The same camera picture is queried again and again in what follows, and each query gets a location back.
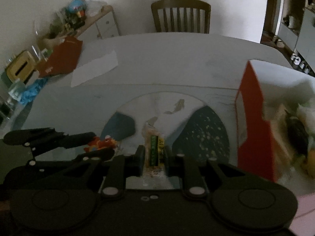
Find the red orange plush keychain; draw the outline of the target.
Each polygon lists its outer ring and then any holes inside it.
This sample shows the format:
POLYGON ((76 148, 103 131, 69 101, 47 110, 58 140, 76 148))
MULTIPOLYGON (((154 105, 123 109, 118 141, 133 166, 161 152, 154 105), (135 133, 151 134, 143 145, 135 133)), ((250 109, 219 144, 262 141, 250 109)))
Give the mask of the red orange plush keychain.
POLYGON ((83 150, 88 153, 108 148, 115 149, 117 145, 118 142, 109 135, 106 135, 104 139, 96 136, 90 143, 88 143, 88 146, 85 147, 83 150))

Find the snack bar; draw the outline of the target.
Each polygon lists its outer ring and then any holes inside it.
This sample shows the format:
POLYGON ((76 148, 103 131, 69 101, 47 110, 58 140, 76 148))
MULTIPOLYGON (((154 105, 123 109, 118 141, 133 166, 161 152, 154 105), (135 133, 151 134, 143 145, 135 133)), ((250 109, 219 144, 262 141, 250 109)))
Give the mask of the snack bar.
POLYGON ((165 175, 164 136, 148 122, 145 123, 142 134, 145 140, 144 174, 150 177, 162 177, 165 175))

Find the red cardboard shoe box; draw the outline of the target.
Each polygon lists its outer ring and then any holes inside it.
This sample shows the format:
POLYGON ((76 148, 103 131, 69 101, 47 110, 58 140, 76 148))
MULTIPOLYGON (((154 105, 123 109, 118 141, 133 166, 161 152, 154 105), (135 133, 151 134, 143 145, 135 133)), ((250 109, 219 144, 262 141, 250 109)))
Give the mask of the red cardboard shoe box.
POLYGON ((294 160, 285 117, 314 97, 314 78, 280 65, 250 60, 235 99, 237 166, 292 190, 314 193, 314 179, 294 160))

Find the dark green tissue pack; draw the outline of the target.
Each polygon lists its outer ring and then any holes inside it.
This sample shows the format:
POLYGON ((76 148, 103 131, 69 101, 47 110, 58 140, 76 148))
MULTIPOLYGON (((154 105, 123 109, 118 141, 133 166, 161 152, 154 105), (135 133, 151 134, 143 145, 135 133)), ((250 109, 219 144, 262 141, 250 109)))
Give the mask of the dark green tissue pack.
POLYGON ((285 110, 287 138, 297 156, 308 156, 309 135, 298 117, 285 110))

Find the blue cloth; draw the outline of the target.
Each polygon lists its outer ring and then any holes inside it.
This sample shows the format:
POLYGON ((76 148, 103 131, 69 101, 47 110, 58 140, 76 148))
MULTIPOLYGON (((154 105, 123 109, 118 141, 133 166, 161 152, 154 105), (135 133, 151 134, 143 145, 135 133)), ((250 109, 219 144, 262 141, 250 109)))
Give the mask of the blue cloth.
POLYGON ((21 105, 27 105, 33 102, 38 96, 39 92, 49 81, 49 77, 39 78, 35 80, 31 85, 29 85, 21 94, 21 99, 19 103, 21 105))

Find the white paper sheet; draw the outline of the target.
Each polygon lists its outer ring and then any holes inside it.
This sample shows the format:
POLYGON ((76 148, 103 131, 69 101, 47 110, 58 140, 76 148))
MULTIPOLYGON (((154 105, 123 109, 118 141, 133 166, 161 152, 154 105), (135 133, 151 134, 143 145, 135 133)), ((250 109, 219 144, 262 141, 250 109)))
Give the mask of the white paper sheet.
POLYGON ((118 66, 118 58, 116 52, 112 50, 111 53, 94 59, 73 71, 71 79, 71 87, 79 86, 88 80, 101 76, 118 66))

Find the dark red paper bag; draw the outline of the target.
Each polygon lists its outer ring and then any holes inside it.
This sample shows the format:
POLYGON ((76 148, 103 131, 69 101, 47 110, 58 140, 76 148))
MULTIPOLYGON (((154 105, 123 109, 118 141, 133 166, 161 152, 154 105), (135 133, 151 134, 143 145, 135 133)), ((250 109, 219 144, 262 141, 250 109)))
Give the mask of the dark red paper bag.
POLYGON ((66 75, 73 72, 82 52, 83 42, 75 37, 67 36, 65 40, 53 48, 47 61, 36 66, 39 78, 56 75, 66 75))

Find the yellow tissue box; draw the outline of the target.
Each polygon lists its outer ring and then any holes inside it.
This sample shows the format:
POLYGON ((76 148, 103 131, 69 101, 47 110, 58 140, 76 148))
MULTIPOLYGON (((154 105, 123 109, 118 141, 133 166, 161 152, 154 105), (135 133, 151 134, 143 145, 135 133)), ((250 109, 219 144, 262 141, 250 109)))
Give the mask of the yellow tissue box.
POLYGON ((36 61, 32 54, 24 50, 5 68, 5 72, 11 82, 20 79, 24 83, 35 70, 35 66, 36 61))

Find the white drawer sideboard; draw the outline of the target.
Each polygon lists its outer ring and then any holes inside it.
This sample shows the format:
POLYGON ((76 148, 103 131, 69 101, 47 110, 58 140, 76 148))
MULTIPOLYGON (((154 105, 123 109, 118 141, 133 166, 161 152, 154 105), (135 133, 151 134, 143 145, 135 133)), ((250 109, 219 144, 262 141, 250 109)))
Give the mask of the white drawer sideboard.
POLYGON ((85 25, 75 30, 74 37, 84 44, 96 40, 119 36, 114 9, 110 5, 103 6, 95 16, 86 18, 85 25))

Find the row of shoes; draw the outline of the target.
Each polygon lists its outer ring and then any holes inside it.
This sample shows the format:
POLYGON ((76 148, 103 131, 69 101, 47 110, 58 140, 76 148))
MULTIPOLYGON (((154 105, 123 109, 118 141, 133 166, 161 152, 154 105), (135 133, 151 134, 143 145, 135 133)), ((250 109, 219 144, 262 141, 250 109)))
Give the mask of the row of shoes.
POLYGON ((295 52, 292 53, 290 57, 290 64, 293 67, 293 69, 300 71, 302 73, 309 75, 312 72, 311 67, 304 60, 304 58, 300 56, 299 53, 295 53, 295 52))

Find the clutter on sideboard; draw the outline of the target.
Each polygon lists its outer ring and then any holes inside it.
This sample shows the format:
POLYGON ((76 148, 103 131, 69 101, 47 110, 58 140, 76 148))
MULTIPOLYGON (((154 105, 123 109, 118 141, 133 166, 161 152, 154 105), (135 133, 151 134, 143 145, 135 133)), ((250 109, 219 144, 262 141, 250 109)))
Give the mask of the clutter on sideboard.
POLYGON ((93 0, 72 0, 66 7, 55 12, 49 22, 49 39, 77 30, 88 18, 98 15, 107 3, 93 0))

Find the far wooden chair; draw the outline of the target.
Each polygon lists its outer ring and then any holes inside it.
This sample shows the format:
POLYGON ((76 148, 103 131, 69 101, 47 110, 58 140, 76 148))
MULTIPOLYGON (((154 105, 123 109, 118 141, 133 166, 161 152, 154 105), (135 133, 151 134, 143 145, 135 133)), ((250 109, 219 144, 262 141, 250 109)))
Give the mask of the far wooden chair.
POLYGON ((211 5, 200 0, 159 0, 151 4, 156 32, 210 32, 211 5))

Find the dark wooden door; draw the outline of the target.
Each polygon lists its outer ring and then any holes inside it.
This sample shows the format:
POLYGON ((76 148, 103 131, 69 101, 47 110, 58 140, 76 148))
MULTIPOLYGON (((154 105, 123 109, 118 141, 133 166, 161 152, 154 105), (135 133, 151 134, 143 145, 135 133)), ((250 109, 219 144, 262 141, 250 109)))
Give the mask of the dark wooden door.
POLYGON ((273 41, 279 31, 279 24, 281 23, 281 15, 283 9, 283 0, 267 0, 265 20, 263 32, 260 39, 261 43, 273 41))

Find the white kettle on shelf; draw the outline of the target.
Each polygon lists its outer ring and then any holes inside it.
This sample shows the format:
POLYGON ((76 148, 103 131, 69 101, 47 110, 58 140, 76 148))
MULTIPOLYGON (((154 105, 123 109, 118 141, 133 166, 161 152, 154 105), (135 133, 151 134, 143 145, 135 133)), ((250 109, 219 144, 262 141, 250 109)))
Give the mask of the white kettle on shelf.
POLYGON ((295 29, 298 25, 298 20, 294 16, 288 16, 288 27, 295 29))

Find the white wall cabinet unit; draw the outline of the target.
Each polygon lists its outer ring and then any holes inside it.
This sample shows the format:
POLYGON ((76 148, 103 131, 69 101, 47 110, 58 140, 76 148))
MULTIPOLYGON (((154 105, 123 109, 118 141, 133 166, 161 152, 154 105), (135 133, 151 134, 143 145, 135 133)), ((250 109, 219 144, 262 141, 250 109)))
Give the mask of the white wall cabinet unit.
POLYGON ((314 68, 314 0, 280 0, 277 36, 314 68))

